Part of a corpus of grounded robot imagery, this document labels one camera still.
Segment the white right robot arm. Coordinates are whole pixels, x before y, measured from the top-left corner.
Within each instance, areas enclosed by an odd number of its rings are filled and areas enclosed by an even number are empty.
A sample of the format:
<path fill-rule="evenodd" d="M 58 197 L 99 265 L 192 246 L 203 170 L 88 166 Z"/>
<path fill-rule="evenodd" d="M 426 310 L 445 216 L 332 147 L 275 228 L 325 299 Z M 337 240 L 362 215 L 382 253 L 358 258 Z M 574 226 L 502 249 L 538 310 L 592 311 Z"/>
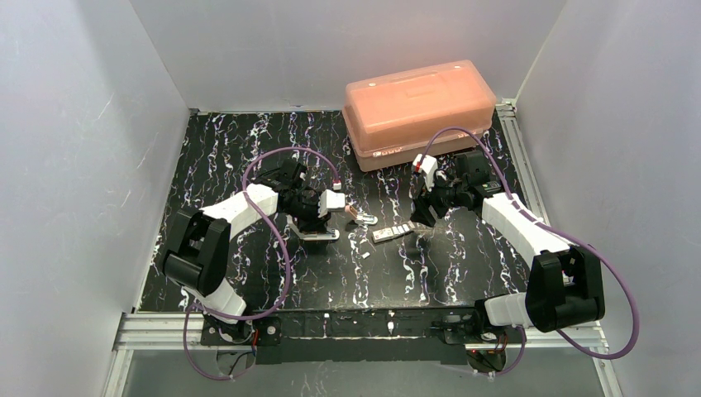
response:
<path fill-rule="evenodd" d="M 430 155 L 417 155 L 412 167 L 412 222 L 434 227 L 450 209 L 469 209 L 499 232 L 528 265 L 525 292 L 475 303 L 477 329 L 523 326 L 551 332 L 604 316 L 598 258 L 539 227 L 518 196 L 507 194 L 492 176 L 482 153 L 460 153 L 454 173 L 439 170 Z"/>

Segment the pink white small stapler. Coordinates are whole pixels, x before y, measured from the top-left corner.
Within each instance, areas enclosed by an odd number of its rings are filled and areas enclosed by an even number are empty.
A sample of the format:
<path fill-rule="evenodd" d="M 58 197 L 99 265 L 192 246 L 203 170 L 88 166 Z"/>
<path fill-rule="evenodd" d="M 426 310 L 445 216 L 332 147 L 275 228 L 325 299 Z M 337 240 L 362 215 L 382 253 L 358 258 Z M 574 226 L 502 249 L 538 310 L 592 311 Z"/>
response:
<path fill-rule="evenodd" d="M 361 212 L 350 204 L 345 206 L 345 212 L 350 220 L 357 225 L 374 226 L 379 221 L 376 216 Z"/>

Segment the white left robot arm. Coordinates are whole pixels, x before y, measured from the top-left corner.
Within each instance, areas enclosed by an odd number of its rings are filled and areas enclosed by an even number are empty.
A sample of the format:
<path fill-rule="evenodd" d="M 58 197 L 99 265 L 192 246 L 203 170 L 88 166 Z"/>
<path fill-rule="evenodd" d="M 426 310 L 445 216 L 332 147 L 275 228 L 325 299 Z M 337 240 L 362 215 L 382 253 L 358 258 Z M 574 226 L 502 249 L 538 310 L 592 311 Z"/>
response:
<path fill-rule="evenodd" d="M 249 320 L 245 300 L 225 279 L 231 240 L 276 213 L 285 214 L 304 241 L 334 241 L 340 236 L 327 226 L 331 214 L 346 206 L 340 182 L 332 189 L 314 189 L 305 180 L 307 171 L 305 165 L 287 159 L 230 198 L 200 209 L 180 209 L 165 240 L 159 271 L 219 322 Z"/>

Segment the white staples box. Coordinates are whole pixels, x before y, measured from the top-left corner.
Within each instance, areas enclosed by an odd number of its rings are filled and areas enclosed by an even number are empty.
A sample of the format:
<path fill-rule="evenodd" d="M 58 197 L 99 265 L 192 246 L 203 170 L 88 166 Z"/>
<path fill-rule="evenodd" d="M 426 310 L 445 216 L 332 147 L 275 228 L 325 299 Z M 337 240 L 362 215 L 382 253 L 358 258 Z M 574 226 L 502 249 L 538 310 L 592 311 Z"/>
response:
<path fill-rule="evenodd" d="M 414 224 L 412 222 L 402 223 L 392 227 L 385 227 L 372 232 L 373 243 L 381 243 L 391 241 L 396 238 L 403 237 L 414 231 Z"/>

